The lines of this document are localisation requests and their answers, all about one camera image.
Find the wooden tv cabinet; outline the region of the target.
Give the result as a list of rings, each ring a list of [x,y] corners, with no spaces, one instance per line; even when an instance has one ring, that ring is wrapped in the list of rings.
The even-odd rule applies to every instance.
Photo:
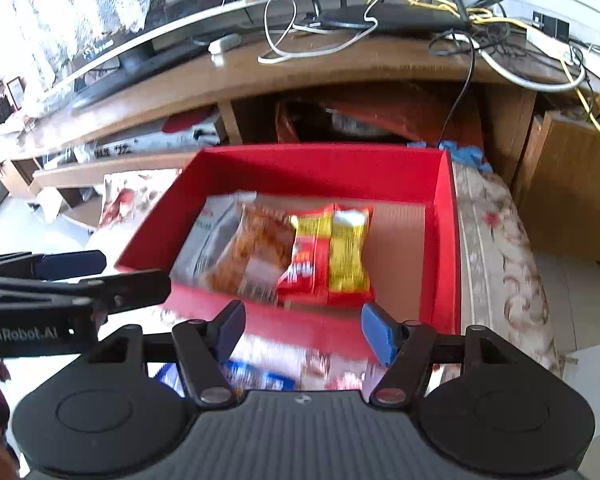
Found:
[[[486,158],[512,187],[532,244],[541,252],[600,260],[600,137],[589,126],[550,116],[531,132],[538,92],[517,86],[483,60],[437,56],[424,40],[366,38],[324,58],[262,65],[262,42],[213,61],[201,55],[109,98],[64,107],[13,139],[0,162],[58,152],[145,122],[214,105],[240,143],[274,139],[275,105],[302,98],[405,112],[413,129],[435,136],[478,110]]]

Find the clear white cake packet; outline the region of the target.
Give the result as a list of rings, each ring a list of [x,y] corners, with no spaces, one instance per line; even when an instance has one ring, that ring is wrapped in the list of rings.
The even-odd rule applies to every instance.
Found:
[[[242,205],[251,204],[256,192],[209,196],[176,257],[170,278],[198,286],[200,276],[220,258],[242,220]]]

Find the black wifi router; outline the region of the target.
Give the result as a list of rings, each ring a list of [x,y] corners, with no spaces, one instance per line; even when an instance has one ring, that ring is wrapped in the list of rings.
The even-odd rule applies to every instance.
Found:
[[[316,27],[324,30],[343,29],[347,32],[366,32],[373,29],[385,35],[417,37],[446,30],[468,32],[471,20],[463,0],[450,3],[391,3],[378,0],[375,4],[350,4],[338,0],[336,8],[327,9],[321,0],[311,0]]]

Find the orange spicy snack packet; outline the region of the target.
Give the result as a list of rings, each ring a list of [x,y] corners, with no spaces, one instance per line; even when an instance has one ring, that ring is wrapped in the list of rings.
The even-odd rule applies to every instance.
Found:
[[[199,283],[214,292],[276,304],[276,287],[290,265],[294,227],[286,212],[238,205],[237,229]]]

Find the pink bread snack packet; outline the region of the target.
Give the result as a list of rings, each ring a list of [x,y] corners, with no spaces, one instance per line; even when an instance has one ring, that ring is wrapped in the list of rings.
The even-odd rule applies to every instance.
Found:
[[[368,359],[350,360],[335,353],[306,350],[298,388],[300,390],[363,390],[367,379],[384,369]]]

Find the floral table cloth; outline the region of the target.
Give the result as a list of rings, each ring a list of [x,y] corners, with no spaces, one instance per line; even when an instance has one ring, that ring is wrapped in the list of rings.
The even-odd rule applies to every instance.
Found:
[[[447,334],[483,324],[554,370],[550,311],[528,237],[503,182],[431,148],[265,145],[198,153],[117,260],[170,270],[212,198],[282,211],[368,208],[363,250],[373,296],[399,320]]]

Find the blue green candy bag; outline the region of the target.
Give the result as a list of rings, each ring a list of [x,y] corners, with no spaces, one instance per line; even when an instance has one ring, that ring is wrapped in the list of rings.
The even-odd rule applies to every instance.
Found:
[[[260,368],[245,362],[227,361],[223,366],[223,374],[238,396],[241,396],[247,390],[254,389],[292,391],[296,388],[296,382],[292,378],[269,370],[260,370]],[[179,396],[185,396],[180,372],[175,363],[163,364],[154,378],[158,382],[169,386]]]

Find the red cardboard box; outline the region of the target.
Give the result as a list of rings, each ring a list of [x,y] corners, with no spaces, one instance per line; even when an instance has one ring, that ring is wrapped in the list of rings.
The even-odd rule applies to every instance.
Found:
[[[372,144],[280,144],[199,152],[117,266],[174,278],[164,304],[212,318],[246,305],[250,335],[370,356],[361,309],[460,330],[460,248],[449,155]]]

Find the red yellow snack packet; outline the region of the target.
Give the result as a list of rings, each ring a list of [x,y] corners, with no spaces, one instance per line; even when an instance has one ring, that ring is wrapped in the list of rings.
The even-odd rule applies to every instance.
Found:
[[[290,265],[276,294],[283,302],[358,308],[375,298],[363,252],[373,209],[330,204],[289,217],[294,227]]]

